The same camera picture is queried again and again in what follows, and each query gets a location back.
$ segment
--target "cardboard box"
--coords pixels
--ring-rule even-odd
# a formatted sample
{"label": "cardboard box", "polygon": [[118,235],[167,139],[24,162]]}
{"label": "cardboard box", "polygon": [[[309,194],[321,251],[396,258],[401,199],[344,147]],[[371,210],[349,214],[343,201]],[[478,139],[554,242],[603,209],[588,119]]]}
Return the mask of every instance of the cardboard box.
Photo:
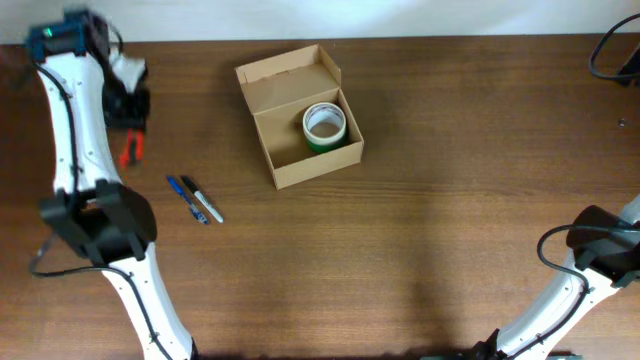
{"label": "cardboard box", "polygon": [[[342,92],[340,68],[319,45],[236,68],[276,188],[357,164],[364,140]],[[332,102],[347,118],[344,147],[316,154],[302,130],[305,110]]]}

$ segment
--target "box flap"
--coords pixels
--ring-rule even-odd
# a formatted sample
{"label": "box flap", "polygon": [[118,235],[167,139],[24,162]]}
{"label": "box flap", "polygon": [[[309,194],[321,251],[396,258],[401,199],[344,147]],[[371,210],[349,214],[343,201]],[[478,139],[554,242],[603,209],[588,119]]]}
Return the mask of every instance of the box flap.
{"label": "box flap", "polygon": [[318,45],[236,68],[238,81],[256,115],[340,88],[340,69]]}

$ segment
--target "pen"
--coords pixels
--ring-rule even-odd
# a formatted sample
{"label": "pen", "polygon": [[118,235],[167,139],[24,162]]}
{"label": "pen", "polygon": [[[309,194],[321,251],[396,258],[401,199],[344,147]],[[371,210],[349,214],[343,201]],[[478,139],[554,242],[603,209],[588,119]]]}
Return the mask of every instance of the pen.
{"label": "pen", "polygon": [[209,220],[207,220],[207,217],[204,216],[204,214],[200,212],[200,210],[198,210],[198,208],[191,202],[191,200],[189,200],[189,197],[187,196],[187,194],[184,192],[180,184],[178,184],[178,180],[176,180],[176,178],[170,175],[167,175],[167,180],[169,181],[169,184],[171,185],[173,190],[175,190],[178,193],[178,195],[182,196],[182,198],[187,202],[187,204],[189,204],[189,210],[191,211],[191,214],[193,215],[193,217],[196,218],[196,220],[198,220],[199,222],[205,225],[209,225]]}
{"label": "pen", "polygon": [[189,189],[189,191],[193,193],[196,199],[200,200],[204,208],[207,209],[211,213],[211,215],[213,215],[213,217],[216,218],[216,220],[218,220],[220,224],[222,224],[224,222],[222,215],[220,215],[218,210],[216,210],[213,207],[213,205],[211,205],[211,203],[207,201],[207,198],[204,197],[202,192],[196,187],[196,184],[194,184],[193,181],[191,181],[191,179],[189,179],[187,175],[180,176],[180,179],[182,179],[182,182],[184,183],[184,185],[187,187],[187,189]]}

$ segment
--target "white backdrop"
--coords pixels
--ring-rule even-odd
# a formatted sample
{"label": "white backdrop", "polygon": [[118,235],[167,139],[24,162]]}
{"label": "white backdrop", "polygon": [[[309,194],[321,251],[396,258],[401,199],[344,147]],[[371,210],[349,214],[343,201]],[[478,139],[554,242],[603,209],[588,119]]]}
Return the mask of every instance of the white backdrop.
{"label": "white backdrop", "polygon": [[[0,0],[0,43],[79,1]],[[602,33],[640,0],[89,0],[125,41]],[[639,31],[640,21],[623,30]]]}

